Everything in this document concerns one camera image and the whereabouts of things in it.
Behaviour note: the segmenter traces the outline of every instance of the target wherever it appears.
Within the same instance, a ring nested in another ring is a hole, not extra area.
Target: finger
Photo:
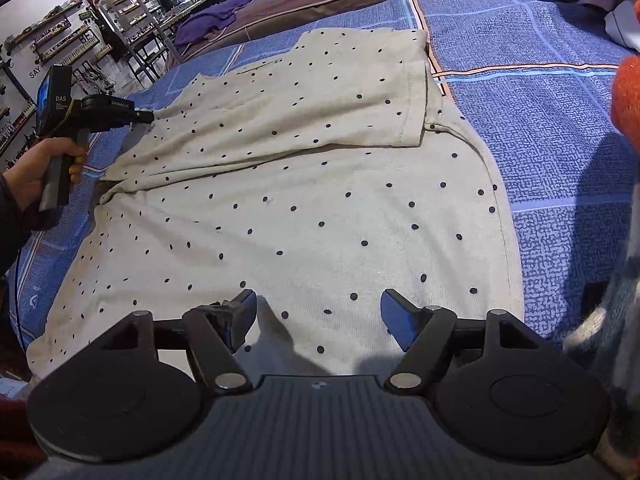
[[[48,156],[84,155],[84,148],[78,146],[75,142],[67,137],[55,137],[44,139],[38,144],[38,149],[42,150]]]

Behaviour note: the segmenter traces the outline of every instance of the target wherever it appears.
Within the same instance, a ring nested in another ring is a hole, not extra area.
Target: purple cloth
[[[190,43],[201,41],[212,29],[222,30],[236,20],[235,12],[252,0],[225,0],[222,3],[202,9],[185,20],[175,35],[175,46],[186,47]]]

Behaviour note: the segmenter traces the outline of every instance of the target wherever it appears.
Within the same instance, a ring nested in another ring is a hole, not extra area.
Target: person's left hand
[[[21,211],[28,208],[42,195],[42,177],[49,161],[54,156],[70,155],[75,157],[69,167],[72,184],[80,182],[85,148],[81,148],[71,139],[55,137],[43,139],[31,146],[18,162],[4,174],[7,186]]]

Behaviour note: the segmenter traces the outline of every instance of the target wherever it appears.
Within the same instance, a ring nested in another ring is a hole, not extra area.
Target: blue bedsheet
[[[139,107],[167,106],[197,73],[221,75],[286,52],[318,27],[428,29],[443,91],[502,171],[520,242],[526,322],[555,340],[574,328],[584,284],[607,279],[622,246],[636,164],[609,120],[612,76],[628,52],[607,39],[602,17],[545,0],[389,0],[211,52],[132,98]],[[18,309],[27,344],[44,330],[90,229],[92,187],[126,135],[113,130],[94,138],[73,206],[22,252]],[[12,271],[12,288],[14,277]],[[11,297],[15,308],[13,290]]]

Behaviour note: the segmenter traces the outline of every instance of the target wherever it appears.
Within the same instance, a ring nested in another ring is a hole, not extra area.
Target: shirt sleeve
[[[29,239],[22,212],[0,174],[0,274],[5,274]]]

